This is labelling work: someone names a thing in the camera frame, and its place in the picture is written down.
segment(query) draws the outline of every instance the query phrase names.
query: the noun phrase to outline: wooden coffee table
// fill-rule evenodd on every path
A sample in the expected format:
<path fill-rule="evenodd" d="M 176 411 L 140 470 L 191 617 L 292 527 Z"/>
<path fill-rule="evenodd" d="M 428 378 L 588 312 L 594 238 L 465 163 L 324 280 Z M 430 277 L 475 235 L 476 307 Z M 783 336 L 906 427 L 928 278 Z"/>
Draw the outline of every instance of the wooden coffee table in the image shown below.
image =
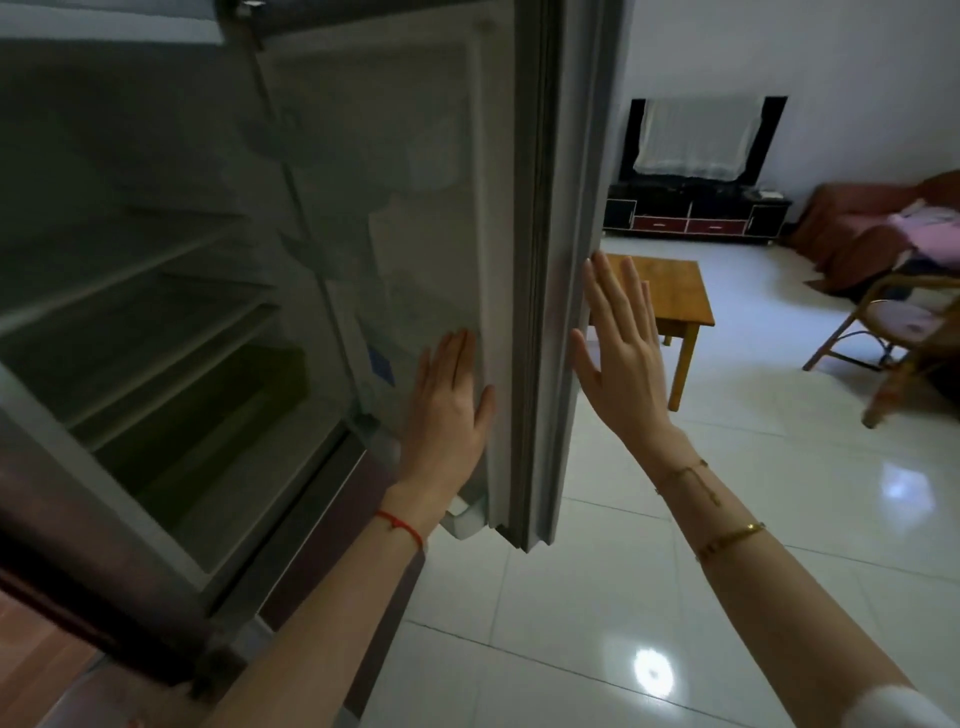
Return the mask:
<path fill-rule="evenodd" d="M 667 405 L 676 412 L 680 409 L 680 397 L 684 394 L 686 373 L 693 361 L 693 348 L 697 345 L 700 327 L 711 327 L 713 311 L 707 298 L 700 266 L 696 260 L 671 260 L 639 255 L 607 255 L 616 277 L 620 277 L 620 261 L 628 257 L 634 262 L 641 280 L 650 283 L 650 298 L 657 316 L 657 331 L 663 343 L 670 346 L 670 339 L 678 336 L 684 340 L 680 346 L 680 360 L 673 375 L 670 399 Z"/>

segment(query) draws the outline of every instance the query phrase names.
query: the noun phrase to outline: gold bracelet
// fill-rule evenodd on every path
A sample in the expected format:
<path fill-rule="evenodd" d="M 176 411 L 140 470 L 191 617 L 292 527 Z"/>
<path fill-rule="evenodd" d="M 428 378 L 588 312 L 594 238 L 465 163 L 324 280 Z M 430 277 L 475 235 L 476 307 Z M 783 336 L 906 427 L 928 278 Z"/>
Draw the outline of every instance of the gold bracelet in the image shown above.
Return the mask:
<path fill-rule="evenodd" d="M 733 533 L 728 533 L 725 536 L 718 536 L 697 551 L 697 561 L 703 564 L 711 556 L 715 556 L 725 548 L 733 546 L 733 544 L 743 541 L 745 538 L 753 536 L 755 533 L 766 530 L 766 527 L 766 523 L 748 523 L 743 528 L 740 528 Z"/>
<path fill-rule="evenodd" d="M 704 460 L 703 458 L 701 458 L 701 460 L 700 460 L 699 463 L 694 463 L 693 465 L 688 465 L 688 466 L 686 466 L 685 468 L 680 468 L 678 471 L 674 471 L 673 473 L 671 473 L 670 475 L 668 475 L 666 478 L 663 479 L 663 482 L 661 483 L 661 485 L 660 485 L 659 488 L 658 488 L 656 485 L 654 486 L 654 490 L 657 491 L 657 495 L 658 495 L 658 496 L 663 497 L 663 493 L 660 492 L 660 488 L 662 488 L 662 487 L 663 487 L 664 485 L 666 485 L 667 483 L 670 483 L 670 482 L 672 482 L 672 481 L 674 481 L 674 480 L 677 480 L 677 479 L 681 478 L 682 476 L 686 475 L 687 473 L 690 473 L 690 474 L 693 475 L 695 478 L 697 478 L 697 482 L 700 483 L 700 487 L 701 487 L 701 488 L 704 490 L 704 492 L 709 496 L 710 500 L 713 501 L 713 505 L 719 506 L 719 505 L 720 505 L 720 498 L 717 497 L 717 495 L 710 489 L 710 487 L 707 485 L 707 483 L 704 482 L 704 479 L 703 479 L 702 477 L 700 477 L 700 474 L 697 473 L 697 471 L 696 471 L 696 469 L 699 468 L 699 467 L 701 467 L 701 466 L 703 466 L 704 468 L 709 468 L 709 465 L 707 464 L 707 461 Z"/>

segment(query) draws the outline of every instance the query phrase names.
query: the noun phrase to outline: white sleeve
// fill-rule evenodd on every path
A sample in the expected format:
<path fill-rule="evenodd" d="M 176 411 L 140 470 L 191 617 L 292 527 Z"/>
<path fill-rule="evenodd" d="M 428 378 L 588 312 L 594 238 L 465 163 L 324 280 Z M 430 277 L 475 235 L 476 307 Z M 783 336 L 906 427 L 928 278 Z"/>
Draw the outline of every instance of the white sleeve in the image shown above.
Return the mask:
<path fill-rule="evenodd" d="M 843 717 L 841 728 L 957 728 L 957 724 L 925 695 L 902 685 L 888 685 L 857 700 Z"/>

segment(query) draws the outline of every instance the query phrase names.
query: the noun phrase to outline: wicker chair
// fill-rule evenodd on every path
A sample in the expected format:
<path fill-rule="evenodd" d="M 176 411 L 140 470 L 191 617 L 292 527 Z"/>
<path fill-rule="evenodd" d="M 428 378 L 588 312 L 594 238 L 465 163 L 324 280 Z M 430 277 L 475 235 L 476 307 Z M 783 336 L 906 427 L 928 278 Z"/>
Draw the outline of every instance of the wicker chair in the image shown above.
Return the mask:
<path fill-rule="evenodd" d="M 821 358 L 833 356 L 877 372 L 886 371 L 886 378 L 863 413 L 862 422 L 870 428 L 876 427 L 900 403 L 910 377 L 928 374 L 960 355 L 960 298 L 946 310 L 933 312 L 906 301 L 884 299 L 883 294 L 891 288 L 960 289 L 960 279 L 894 274 L 878 280 L 840 328 L 804 364 L 804 371 L 809 372 Z M 865 330 L 844 333 L 856 321 Z M 883 347 L 883 355 L 877 364 L 832 350 L 841 339 L 858 333 L 870 334 Z M 894 361 L 894 347 L 906 349 L 907 354 Z"/>

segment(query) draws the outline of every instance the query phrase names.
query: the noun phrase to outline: table leg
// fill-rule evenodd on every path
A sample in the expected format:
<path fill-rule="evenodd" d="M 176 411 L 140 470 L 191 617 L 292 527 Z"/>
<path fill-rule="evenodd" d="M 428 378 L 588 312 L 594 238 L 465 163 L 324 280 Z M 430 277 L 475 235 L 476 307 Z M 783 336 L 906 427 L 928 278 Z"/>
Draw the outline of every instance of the table leg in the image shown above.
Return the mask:
<path fill-rule="evenodd" d="M 684 342 L 680 346 L 680 360 L 677 362 L 677 371 L 673 375 L 673 386 L 670 388 L 671 412 L 680 409 L 680 397 L 684 395 L 686 373 L 690 371 L 690 362 L 693 361 L 693 348 L 697 345 L 697 334 L 700 333 L 699 324 L 687 324 L 684 331 Z"/>

